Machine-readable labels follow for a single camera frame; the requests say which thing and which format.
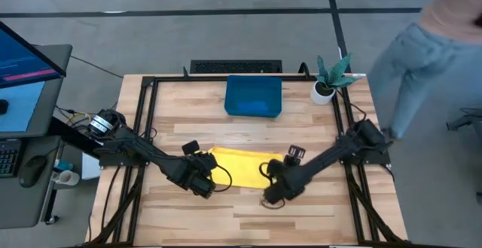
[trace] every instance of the white cup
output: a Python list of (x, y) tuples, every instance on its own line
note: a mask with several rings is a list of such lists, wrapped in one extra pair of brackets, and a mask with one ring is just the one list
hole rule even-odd
[(58, 177), (55, 179), (55, 183), (62, 185), (77, 185), (80, 179), (81, 177), (78, 175), (78, 173), (65, 170), (58, 175)]

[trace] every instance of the computer mouse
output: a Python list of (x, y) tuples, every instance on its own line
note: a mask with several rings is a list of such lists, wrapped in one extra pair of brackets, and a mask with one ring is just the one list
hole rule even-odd
[(35, 156), (30, 158), (18, 174), (18, 182), (24, 188), (30, 188), (36, 184), (38, 178), (44, 171), (45, 165), (47, 165), (47, 158), (45, 156)]

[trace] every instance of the monitor stand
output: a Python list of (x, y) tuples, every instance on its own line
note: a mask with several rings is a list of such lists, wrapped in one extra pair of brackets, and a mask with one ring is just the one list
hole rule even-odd
[(4, 115), (8, 110), (8, 101), (0, 100), (0, 115)]

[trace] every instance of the gray floor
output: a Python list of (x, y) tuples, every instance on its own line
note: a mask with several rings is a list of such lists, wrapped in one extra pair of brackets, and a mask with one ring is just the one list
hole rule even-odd
[[(429, 0), (337, 0), (339, 8), (422, 7)], [(152, 11), (219, 8), (326, 8), (328, 0), (0, 0), (0, 13)], [(352, 70), (367, 72), (374, 58), (418, 14), (341, 15)], [(73, 54), (120, 75), (179, 73), (190, 60), (280, 59), (285, 72), (300, 62), (315, 66), (338, 57), (329, 14), (198, 17), (16, 18), (3, 19), (35, 44), (70, 43)], [(396, 188), (409, 238), (417, 243), (479, 247), (482, 206), (480, 146), (470, 128), (449, 133), (445, 121), (460, 106), (480, 106), (479, 66), (453, 70), (437, 84), (407, 137), (391, 148)], [(72, 60), (58, 105), (96, 112), (117, 100), (121, 80)], [(394, 88), (377, 100), (387, 121)], [(82, 242), (96, 183), (60, 191), (47, 227), (0, 231), (1, 247), (57, 247)]]

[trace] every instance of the potted plant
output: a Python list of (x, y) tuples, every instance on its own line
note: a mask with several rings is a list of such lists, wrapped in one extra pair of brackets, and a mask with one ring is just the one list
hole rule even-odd
[(341, 59), (335, 66), (325, 68), (323, 59), (318, 56), (319, 74), (317, 80), (311, 89), (311, 100), (319, 105), (330, 102), (337, 88), (346, 87), (356, 81), (356, 78), (343, 76), (349, 65), (351, 54)]

